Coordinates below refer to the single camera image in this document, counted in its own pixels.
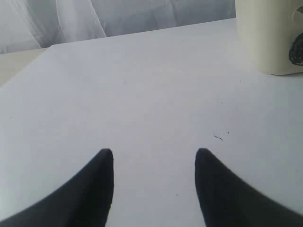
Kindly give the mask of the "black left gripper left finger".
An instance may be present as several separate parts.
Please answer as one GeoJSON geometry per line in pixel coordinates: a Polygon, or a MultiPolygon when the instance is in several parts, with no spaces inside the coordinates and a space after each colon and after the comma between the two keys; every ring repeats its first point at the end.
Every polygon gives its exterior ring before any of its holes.
{"type": "Polygon", "coordinates": [[[114,192],[114,159],[100,150],[75,176],[2,227],[104,227],[114,192]]]}

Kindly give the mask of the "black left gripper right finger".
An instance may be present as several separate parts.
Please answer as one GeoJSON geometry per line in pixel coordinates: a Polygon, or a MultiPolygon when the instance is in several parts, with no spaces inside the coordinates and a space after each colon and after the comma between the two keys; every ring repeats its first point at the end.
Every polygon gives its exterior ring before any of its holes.
{"type": "Polygon", "coordinates": [[[302,215],[248,185],[210,150],[195,158],[195,186],[207,227],[301,227],[302,215]]]}

